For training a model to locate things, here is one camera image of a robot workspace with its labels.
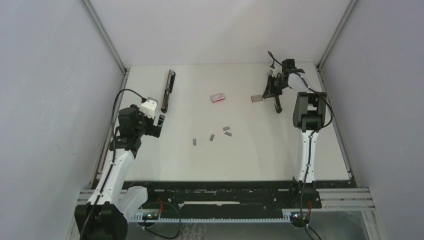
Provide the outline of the staple box tray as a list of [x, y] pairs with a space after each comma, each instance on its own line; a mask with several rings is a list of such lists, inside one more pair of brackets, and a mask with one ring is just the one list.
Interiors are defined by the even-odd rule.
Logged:
[[251, 99], [251, 102], [252, 103], [258, 103], [258, 102], [263, 102], [264, 101], [264, 98], [263, 98], [262, 95], [252, 95], [250, 97], [250, 99]]

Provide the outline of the black stapler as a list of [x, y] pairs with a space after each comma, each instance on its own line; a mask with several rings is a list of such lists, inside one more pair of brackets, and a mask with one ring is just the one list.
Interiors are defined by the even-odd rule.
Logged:
[[166, 113], [168, 111], [169, 98], [170, 98], [170, 94], [173, 91], [175, 78], [176, 78], [176, 73], [172, 69], [170, 69], [169, 72], [168, 72], [167, 82], [166, 82], [166, 85], [165, 85], [163, 101], [162, 101], [162, 106], [161, 106], [161, 111], [163, 113]]

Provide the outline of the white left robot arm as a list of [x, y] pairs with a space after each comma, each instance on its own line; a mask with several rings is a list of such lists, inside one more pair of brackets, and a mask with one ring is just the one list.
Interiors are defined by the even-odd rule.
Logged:
[[118, 112], [118, 126], [106, 155], [103, 173], [92, 195], [75, 207], [74, 218], [81, 240], [124, 240], [128, 225], [139, 207], [149, 209], [156, 203], [154, 192], [143, 186], [121, 191], [128, 171], [142, 144], [142, 136], [159, 138], [165, 120], [156, 118], [157, 103], [147, 100]]

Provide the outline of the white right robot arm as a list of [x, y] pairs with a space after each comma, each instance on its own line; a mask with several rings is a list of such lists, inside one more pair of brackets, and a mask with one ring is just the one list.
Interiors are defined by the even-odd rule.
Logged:
[[315, 177], [316, 144], [321, 129], [326, 127], [327, 95], [315, 90], [305, 78], [305, 71], [296, 67], [294, 59], [278, 62], [274, 58], [268, 71], [262, 99], [274, 99], [276, 113], [283, 108], [280, 96], [284, 89], [297, 92], [292, 123], [299, 130], [298, 170], [294, 180], [312, 184]]

